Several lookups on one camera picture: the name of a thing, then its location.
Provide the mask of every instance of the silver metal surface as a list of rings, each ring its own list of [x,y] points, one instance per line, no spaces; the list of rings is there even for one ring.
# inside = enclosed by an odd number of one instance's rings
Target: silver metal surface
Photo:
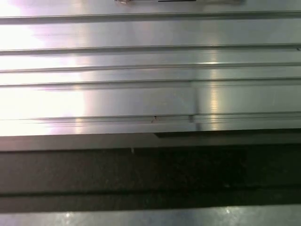
[[[300,128],[300,10],[2,0],[0,136]]]
[[[298,18],[5,24],[0,50],[300,44],[300,30]]]
[[[201,2],[158,2],[137,0],[131,5],[119,5],[113,0],[2,0],[0,16],[68,16],[68,15],[129,15],[157,13],[207,13],[207,12],[298,12],[299,0],[247,0],[242,4],[227,4],[233,0]]]
[[[300,221],[300,205],[0,215],[2,226],[297,226]]]

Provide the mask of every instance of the metal groove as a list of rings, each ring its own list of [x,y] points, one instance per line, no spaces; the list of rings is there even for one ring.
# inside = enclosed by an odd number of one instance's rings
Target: metal groove
[[[240,68],[155,68],[79,72],[2,73],[0,86],[131,83],[149,81],[293,81],[301,78],[299,66]]]
[[[0,85],[0,89],[19,89],[19,91],[84,91],[115,89],[157,89],[157,88],[219,88],[251,86],[295,86],[301,85],[301,78],[283,79],[227,79],[227,80],[166,80],[166,81],[111,81],[111,82],[64,82],[26,85]]]
[[[300,65],[294,50],[191,50],[124,54],[62,54],[0,56],[1,73],[58,72],[142,68],[248,67]]]
[[[301,19],[184,20],[0,25],[0,49],[144,46],[283,45],[300,43]],[[164,38],[152,35],[164,31]]]
[[[45,48],[45,49],[14,49],[0,50],[0,56],[13,55],[51,55],[51,54],[84,54],[84,53],[141,53],[183,50],[294,50],[299,51],[301,43],[259,44],[259,45],[181,45],[181,46],[131,46],[131,47],[101,47],[101,48]]]
[[[74,16],[29,16],[0,17],[0,25],[14,24],[76,24],[164,20],[259,20],[301,18],[301,11],[284,12],[216,12],[216,13],[168,13],[124,15],[74,15]]]

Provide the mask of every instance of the metal plate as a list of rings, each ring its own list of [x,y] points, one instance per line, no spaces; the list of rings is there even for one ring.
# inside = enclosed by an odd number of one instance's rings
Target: metal plate
[[[0,136],[300,128],[300,9],[5,0]]]
[[[296,226],[301,220],[300,206],[221,207],[192,210],[132,212],[66,212],[43,214],[2,214],[2,226]]]
[[[231,4],[233,0],[201,2],[134,1],[131,5],[119,5],[114,0],[3,0],[0,16],[66,16],[66,15],[115,15],[145,13],[208,13],[208,12],[286,12],[299,11],[299,0],[246,0]]]

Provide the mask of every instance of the aluminum profile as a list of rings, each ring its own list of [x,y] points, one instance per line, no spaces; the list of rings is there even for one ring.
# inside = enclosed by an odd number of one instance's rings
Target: aluminum profile
[[[299,0],[2,5],[2,137],[301,127]]]
[[[3,226],[10,222],[24,226],[40,225],[70,225],[76,226],[85,222],[87,226],[124,224],[182,226],[186,223],[196,226],[219,226],[221,221],[226,225],[240,224],[242,226],[275,225],[295,226],[300,220],[300,205],[283,206],[234,206],[212,207],[189,210],[151,210],[151,211],[115,211],[115,212],[61,212],[61,213],[29,213],[1,214]]]

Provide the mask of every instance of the dark surface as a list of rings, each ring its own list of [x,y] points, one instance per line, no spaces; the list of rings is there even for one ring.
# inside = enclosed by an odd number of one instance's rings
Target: dark surface
[[[301,203],[300,147],[0,153],[0,212]]]

